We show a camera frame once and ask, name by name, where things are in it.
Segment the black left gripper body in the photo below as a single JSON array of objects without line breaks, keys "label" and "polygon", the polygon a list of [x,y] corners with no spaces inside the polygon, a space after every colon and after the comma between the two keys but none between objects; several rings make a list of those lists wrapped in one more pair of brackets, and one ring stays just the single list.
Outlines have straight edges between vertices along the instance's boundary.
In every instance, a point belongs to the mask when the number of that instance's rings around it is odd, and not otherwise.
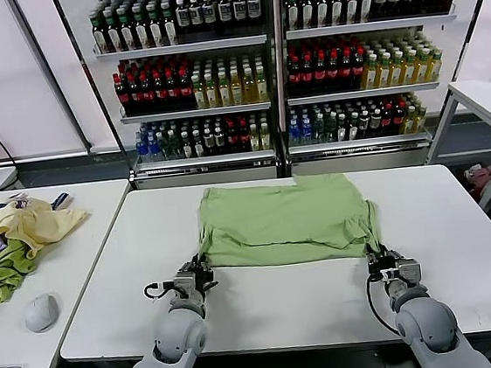
[{"label": "black left gripper body", "polygon": [[216,286],[215,275],[211,267],[200,266],[195,270],[196,275],[196,290],[207,292]]}]

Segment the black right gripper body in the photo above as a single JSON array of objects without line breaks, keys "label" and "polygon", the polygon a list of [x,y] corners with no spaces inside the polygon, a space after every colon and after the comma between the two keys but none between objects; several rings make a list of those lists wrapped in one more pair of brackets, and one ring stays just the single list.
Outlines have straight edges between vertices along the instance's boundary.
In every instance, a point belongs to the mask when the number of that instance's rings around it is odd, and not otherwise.
[{"label": "black right gripper body", "polygon": [[396,269],[396,257],[395,256],[375,256],[369,257],[368,266],[368,281],[388,281],[394,277],[394,270]]}]

